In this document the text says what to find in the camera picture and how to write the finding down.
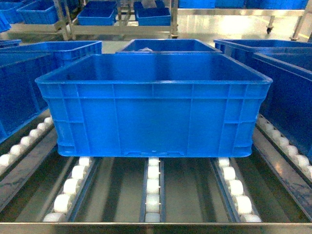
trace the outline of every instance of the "blue plastic crate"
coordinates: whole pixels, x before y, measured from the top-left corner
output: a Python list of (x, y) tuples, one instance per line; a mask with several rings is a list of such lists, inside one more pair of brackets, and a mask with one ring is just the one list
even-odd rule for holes
[(56, 64), (64, 66), (86, 55), (101, 54), (102, 41), (49, 41), (0, 50), (8, 52), (52, 53)]
[(196, 39), (135, 39), (130, 41), (119, 52), (140, 52), (140, 50), (149, 48), (153, 52), (171, 53), (171, 52), (217, 52), (220, 50)]
[(21, 40), (0, 40), (0, 48), (19, 46)]
[(214, 40), (215, 47), (224, 54), (251, 66), (253, 53), (303, 53), (312, 52), (312, 44), (289, 40)]
[(179, 8), (215, 8), (215, 0), (179, 0)]
[(296, 10), (305, 9), (308, 0), (248, 0), (247, 8)]
[(274, 82), (260, 112), (312, 160), (312, 54), (254, 54)]
[(0, 13), (0, 33), (5, 32), (10, 30), (11, 25), (10, 23), (6, 20), (4, 15)]
[(115, 9), (86, 8), (78, 15), (80, 25), (114, 25)]
[(35, 79), (55, 68), (50, 54), (1, 54), (0, 143), (47, 108)]
[(54, 24), (59, 20), (53, 1), (35, 1), (17, 12), (27, 24)]
[(167, 7), (139, 9), (136, 19), (140, 26), (170, 26), (171, 15)]
[(244, 157), (272, 80), (220, 53), (120, 53), (36, 82), (63, 156)]
[(21, 2), (0, 2), (0, 12), (3, 13), (9, 23), (22, 22), (23, 18), (17, 9), (23, 6)]
[(217, 8), (243, 8), (245, 0), (215, 0)]

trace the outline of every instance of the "floor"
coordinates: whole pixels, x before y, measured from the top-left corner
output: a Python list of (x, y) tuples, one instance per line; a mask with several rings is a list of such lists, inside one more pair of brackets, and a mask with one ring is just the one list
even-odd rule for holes
[[(270, 17), (256, 16), (179, 16), (179, 38), (191, 38), (202, 40), (214, 46), (214, 39), (284, 39), (289, 40), (292, 35), (297, 17), (275, 18), (274, 29), (267, 34), (266, 25)], [(308, 14), (299, 41), (308, 41), (312, 31), (312, 14)], [(103, 53), (114, 53), (121, 49), (131, 39), (147, 38), (142, 36), (78, 36), (77, 40), (102, 40)], [(149, 36), (148, 38), (164, 38), (161, 35)], [(22, 39), (23, 44), (62, 40), (60, 35), (43, 34), (18, 34), (2, 33), (0, 39)]]

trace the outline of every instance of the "roller track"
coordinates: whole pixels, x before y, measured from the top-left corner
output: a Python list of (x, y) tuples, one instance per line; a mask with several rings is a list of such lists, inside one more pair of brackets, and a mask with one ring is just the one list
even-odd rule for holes
[(312, 220), (312, 166), (263, 116), (247, 158), (61, 157), (56, 137), (46, 112), (1, 145), (2, 224)]

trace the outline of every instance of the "roller conveyor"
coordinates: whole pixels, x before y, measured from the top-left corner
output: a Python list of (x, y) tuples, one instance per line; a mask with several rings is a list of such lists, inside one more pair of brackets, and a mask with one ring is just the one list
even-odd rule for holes
[(32, 222), (44, 222), (41, 230), (58, 223), (106, 233), (146, 227), (255, 233), (276, 226), (292, 233), (311, 226), (308, 165), (278, 145), (267, 121), (258, 121), (247, 158), (76, 158), (58, 155), (48, 117), (43, 113), (1, 145), (1, 153), (12, 153), (10, 146), (46, 119), (38, 139), (1, 172), (0, 231), (21, 222), (29, 233), (40, 230)]

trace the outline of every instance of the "plastic crate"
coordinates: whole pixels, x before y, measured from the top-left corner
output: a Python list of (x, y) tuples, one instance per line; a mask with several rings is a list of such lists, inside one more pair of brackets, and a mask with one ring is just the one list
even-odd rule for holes
[(171, 15), (167, 7), (139, 9), (136, 19), (140, 26), (170, 26)]
[(0, 50), (8, 52), (53, 53), (56, 64), (64, 66), (86, 55), (101, 54), (102, 41), (49, 41)]
[(0, 13), (0, 33), (5, 32), (10, 30), (11, 25), (10, 23), (6, 20), (4, 15)]
[(179, 0), (179, 8), (211, 9), (215, 8), (215, 0)]
[(272, 80), (220, 53), (120, 53), (36, 82), (63, 156), (244, 157)]
[(116, 22), (115, 9), (84, 9), (78, 15), (80, 25), (114, 25)]
[(3, 13), (9, 23), (22, 22), (23, 18), (17, 9), (23, 6), (21, 2), (0, 2), (0, 12)]
[(224, 54), (252, 66), (253, 53), (303, 53), (312, 52), (312, 44), (289, 40), (214, 40), (215, 47)]
[(196, 39), (135, 39), (130, 41), (119, 52), (146, 52), (140, 51), (144, 48), (149, 48), (153, 52), (218, 52), (220, 50), (213, 48), (210, 45)]
[(245, 0), (215, 0), (215, 7), (218, 8), (243, 8)]
[(305, 9), (308, 0), (248, 0), (247, 8), (296, 10)]
[(27, 24), (54, 24), (59, 20), (53, 1), (35, 1), (17, 12)]
[(47, 108), (35, 79), (55, 68), (50, 54), (1, 54), (0, 142)]
[(0, 48), (19, 46), (21, 40), (0, 40)]
[(253, 55), (274, 82), (260, 112), (312, 160), (312, 54)]

